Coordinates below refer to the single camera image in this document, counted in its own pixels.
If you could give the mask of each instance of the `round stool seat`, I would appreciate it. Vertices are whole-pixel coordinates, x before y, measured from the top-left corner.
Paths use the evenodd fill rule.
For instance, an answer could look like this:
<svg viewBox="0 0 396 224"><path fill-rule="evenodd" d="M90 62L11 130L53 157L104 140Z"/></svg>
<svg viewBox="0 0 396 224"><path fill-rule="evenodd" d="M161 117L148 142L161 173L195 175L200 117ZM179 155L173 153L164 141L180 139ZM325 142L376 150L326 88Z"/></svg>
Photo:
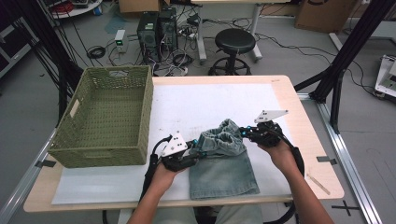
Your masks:
<svg viewBox="0 0 396 224"><path fill-rule="evenodd" d="M254 36L241 29L220 31L215 38L216 45L227 54L243 54L256 46Z"/></svg>

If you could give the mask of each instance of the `person's left hand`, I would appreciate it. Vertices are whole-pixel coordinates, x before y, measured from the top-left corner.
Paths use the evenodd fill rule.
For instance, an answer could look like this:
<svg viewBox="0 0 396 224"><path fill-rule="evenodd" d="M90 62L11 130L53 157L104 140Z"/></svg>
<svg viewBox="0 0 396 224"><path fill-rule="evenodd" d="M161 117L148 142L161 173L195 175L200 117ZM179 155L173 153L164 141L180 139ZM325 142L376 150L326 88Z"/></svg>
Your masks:
<svg viewBox="0 0 396 224"><path fill-rule="evenodd" d="M162 195L172 186L175 176L184 170L173 172L167 170L162 163L158 164L157 170L155 171L154 177L152 178L151 184L149 186L154 192Z"/></svg>

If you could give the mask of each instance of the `black stool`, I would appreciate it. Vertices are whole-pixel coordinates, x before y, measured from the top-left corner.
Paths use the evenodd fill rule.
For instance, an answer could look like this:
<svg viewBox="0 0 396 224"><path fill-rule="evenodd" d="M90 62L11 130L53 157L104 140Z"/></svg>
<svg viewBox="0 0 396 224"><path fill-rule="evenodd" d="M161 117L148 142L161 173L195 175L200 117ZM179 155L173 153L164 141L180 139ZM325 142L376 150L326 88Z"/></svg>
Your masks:
<svg viewBox="0 0 396 224"><path fill-rule="evenodd" d="M237 71L243 69L246 69L246 75L251 75L250 67L244 61L237 59L236 54L248 53L254 49L256 40L253 35L241 29L226 29L216 35L215 42L219 49L229 54L230 57L217 60L209 69L210 76L240 75ZM226 61L225 66L218 66L218 63L222 61ZM242 65L235 66L236 61ZM219 74L217 70L221 70L225 74Z"/></svg>

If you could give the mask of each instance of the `white tabletop mat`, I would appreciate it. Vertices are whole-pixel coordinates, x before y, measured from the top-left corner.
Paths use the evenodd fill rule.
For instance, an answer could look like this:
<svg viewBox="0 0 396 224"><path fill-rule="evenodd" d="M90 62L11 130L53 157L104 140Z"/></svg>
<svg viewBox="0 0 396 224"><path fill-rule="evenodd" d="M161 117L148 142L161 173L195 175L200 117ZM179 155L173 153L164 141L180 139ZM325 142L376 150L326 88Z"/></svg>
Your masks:
<svg viewBox="0 0 396 224"><path fill-rule="evenodd" d="M225 119L231 119L241 127L256 126L253 120L264 109L287 109L279 108L270 84L154 86L148 160L155 144L169 134L180 131L186 141L198 139L201 132L218 128ZM275 122L279 123L284 134L291 140L285 120L279 118ZM268 154L247 139L244 139L244 143L259 184L260 195L290 195L286 179L272 164ZM164 146L165 143L159 146L157 154L161 153ZM147 165L64 169L52 203L138 201L147 169ZM162 200L189 199L187 170L177 175Z"/></svg>

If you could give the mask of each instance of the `forearm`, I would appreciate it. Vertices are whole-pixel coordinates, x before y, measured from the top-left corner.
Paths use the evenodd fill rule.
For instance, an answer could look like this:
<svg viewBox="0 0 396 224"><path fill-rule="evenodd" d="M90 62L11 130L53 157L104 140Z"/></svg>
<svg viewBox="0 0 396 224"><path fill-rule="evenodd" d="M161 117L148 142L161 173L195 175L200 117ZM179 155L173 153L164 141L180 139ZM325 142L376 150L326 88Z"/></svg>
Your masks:
<svg viewBox="0 0 396 224"><path fill-rule="evenodd" d="M329 214L297 169L284 175L289 182L294 204L302 223L333 223Z"/></svg>
<svg viewBox="0 0 396 224"><path fill-rule="evenodd" d="M152 223L158 202L162 196L163 195L161 193L155 192L153 189L148 189L142 201L140 201L139 205L134 210L134 213L129 218L127 224Z"/></svg>

